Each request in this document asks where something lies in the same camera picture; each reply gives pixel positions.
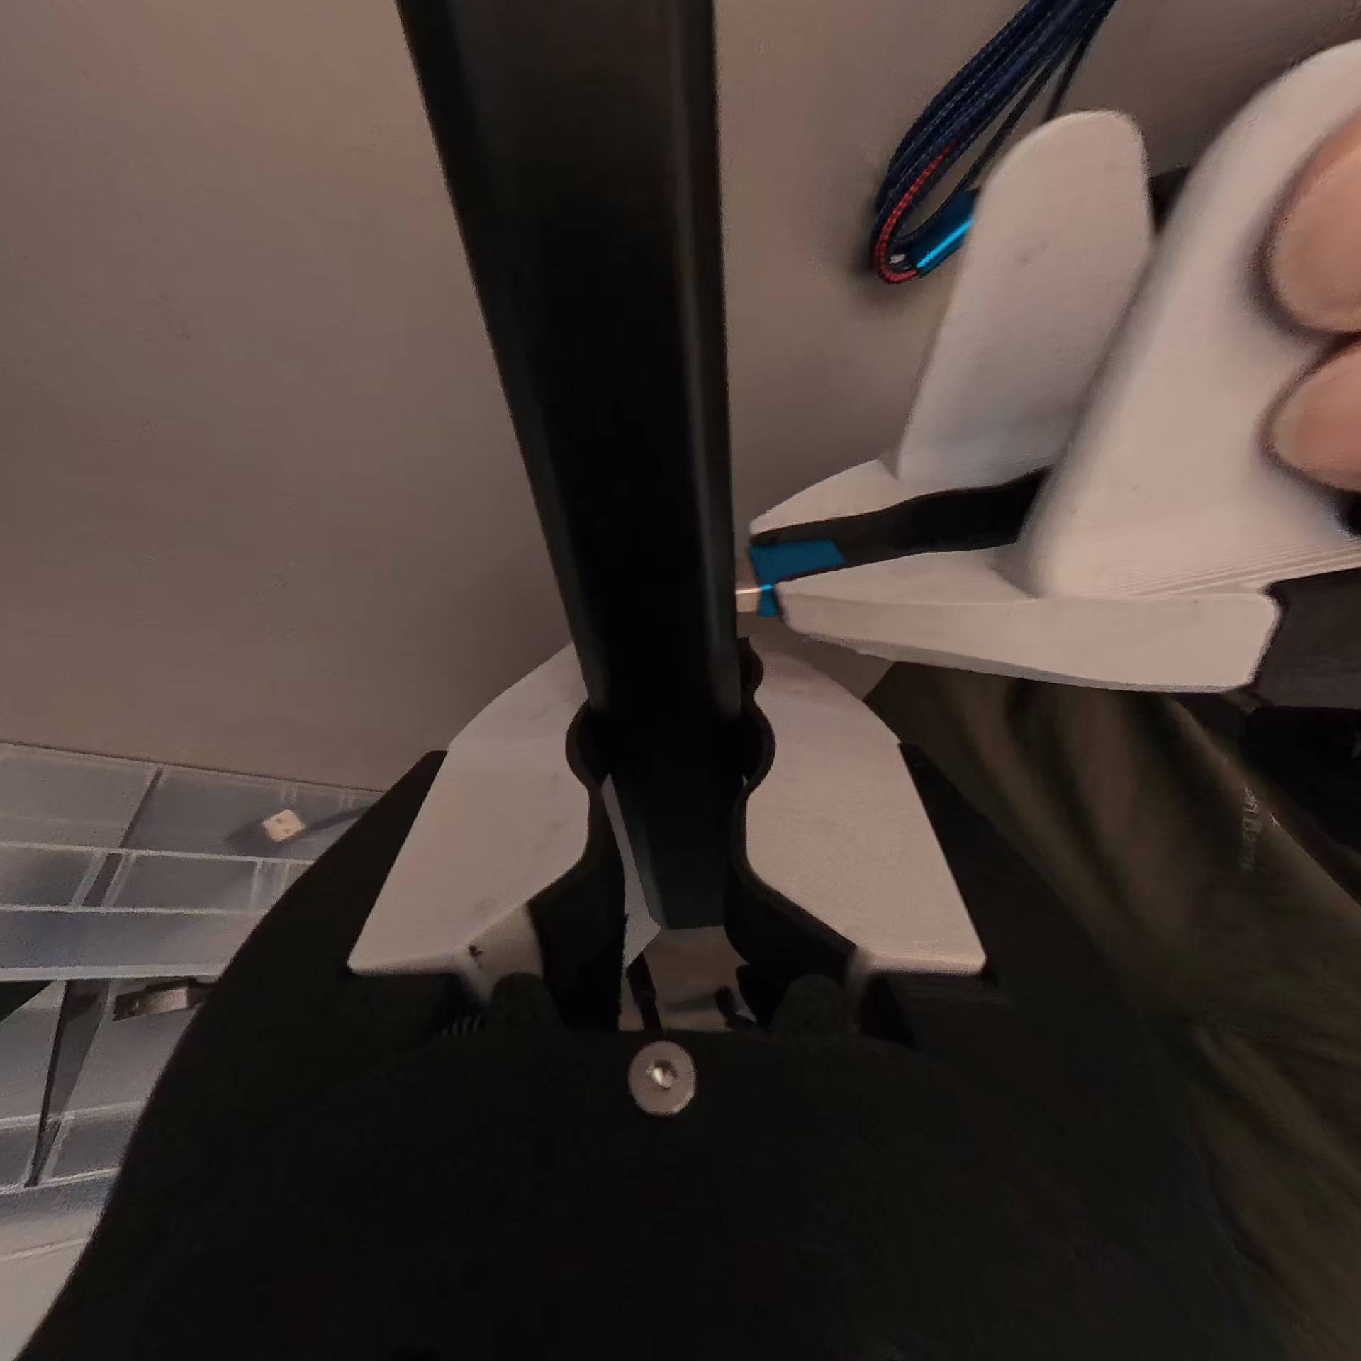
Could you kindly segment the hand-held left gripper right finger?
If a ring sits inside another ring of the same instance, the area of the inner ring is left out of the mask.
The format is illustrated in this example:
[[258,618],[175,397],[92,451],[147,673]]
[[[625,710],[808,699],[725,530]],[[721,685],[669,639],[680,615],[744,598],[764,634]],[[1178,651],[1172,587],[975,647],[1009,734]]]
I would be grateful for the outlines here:
[[890,727],[813,665],[754,651],[772,739],[744,814],[757,880],[833,933],[839,974],[981,974],[976,927]]

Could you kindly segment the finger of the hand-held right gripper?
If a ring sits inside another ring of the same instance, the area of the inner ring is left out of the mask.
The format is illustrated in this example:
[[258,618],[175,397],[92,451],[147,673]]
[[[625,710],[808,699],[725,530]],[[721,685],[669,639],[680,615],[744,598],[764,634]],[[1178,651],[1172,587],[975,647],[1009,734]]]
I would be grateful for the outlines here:
[[1066,449],[1013,483],[778,530],[836,544],[778,571],[789,630],[879,658],[1117,690],[1247,685],[1254,594],[1358,569],[1341,496],[1268,451],[1334,336],[1268,292],[1268,234],[1358,118],[1358,43],[1266,87],[1192,167]]
[[976,199],[900,440],[758,516],[751,537],[1052,468],[1151,245],[1147,146],[1130,115],[1078,111],[1030,132]]

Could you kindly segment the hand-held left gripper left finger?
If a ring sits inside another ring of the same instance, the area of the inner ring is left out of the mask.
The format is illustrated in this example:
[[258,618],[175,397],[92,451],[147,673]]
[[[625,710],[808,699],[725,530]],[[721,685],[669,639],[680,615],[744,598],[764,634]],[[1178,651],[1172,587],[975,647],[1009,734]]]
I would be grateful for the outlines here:
[[450,740],[348,953],[354,974],[548,974],[530,903],[587,852],[588,790],[568,756],[585,700],[565,647]]

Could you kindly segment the black usb hub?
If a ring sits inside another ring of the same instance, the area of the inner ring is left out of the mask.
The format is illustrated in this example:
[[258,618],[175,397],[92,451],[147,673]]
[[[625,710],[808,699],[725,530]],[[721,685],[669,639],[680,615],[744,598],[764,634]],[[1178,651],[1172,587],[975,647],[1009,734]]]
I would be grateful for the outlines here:
[[720,926],[740,794],[716,26],[395,4],[643,888]]

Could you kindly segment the person's right hand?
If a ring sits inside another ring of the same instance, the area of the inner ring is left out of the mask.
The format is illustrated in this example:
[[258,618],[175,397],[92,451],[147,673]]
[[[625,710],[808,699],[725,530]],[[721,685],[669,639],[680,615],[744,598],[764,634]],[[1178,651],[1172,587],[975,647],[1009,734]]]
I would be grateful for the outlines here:
[[1288,320],[1346,343],[1302,376],[1267,425],[1293,472],[1359,492],[1359,119],[1318,146],[1283,203],[1264,252],[1268,289]]

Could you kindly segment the small pale connector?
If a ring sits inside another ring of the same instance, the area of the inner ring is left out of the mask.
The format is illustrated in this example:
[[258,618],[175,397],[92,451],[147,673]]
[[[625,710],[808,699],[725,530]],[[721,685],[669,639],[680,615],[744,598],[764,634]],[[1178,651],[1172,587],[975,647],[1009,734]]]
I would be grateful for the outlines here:
[[246,832],[260,848],[275,849],[295,842],[314,841],[357,822],[371,804],[343,808],[316,821],[304,821],[296,810],[280,808],[272,815],[246,825]]

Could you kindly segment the clear plastic bin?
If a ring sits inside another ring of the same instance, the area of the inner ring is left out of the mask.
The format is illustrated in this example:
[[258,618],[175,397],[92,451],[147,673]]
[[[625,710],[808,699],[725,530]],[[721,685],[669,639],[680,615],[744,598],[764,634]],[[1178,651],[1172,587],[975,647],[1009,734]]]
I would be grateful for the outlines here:
[[2,744],[2,1259],[78,1250],[192,1011],[377,791]]

